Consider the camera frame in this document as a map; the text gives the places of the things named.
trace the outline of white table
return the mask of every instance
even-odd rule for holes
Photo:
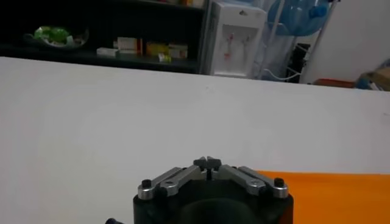
[[[1,223],[132,223],[143,178],[204,155],[390,173],[390,94],[0,58]]]

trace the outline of wall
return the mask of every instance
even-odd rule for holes
[[[390,58],[389,9],[389,0],[339,2],[301,81],[353,81]]]

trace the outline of shelf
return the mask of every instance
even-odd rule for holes
[[[119,55],[119,57],[103,57],[95,51],[79,49],[74,51],[58,51],[38,47],[14,46],[0,44],[0,56],[26,58],[44,61],[57,61],[83,65],[98,65],[117,68],[147,69],[154,71],[185,72],[195,74],[197,62],[191,60],[172,59],[172,62],[159,62],[157,57],[141,57],[137,55]]]
[[[197,8],[187,5],[172,4],[168,2],[152,1],[152,0],[112,0],[112,2],[121,2],[128,4],[146,5],[146,6],[157,6],[165,9],[173,10],[187,10],[192,12],[203,12],[204,8]]]

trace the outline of orange paper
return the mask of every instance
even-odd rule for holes
[[[296,224],[390,223],[390,175],[260,173],[285,180]]]

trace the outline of water bottle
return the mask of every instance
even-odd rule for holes
[[[268,13],[268,26],[274,25],[280,0],[276,0]],[[309,36],[317,32],[325,23],[328,17],[328,0],[285,0],[277,35],[288,36]]]

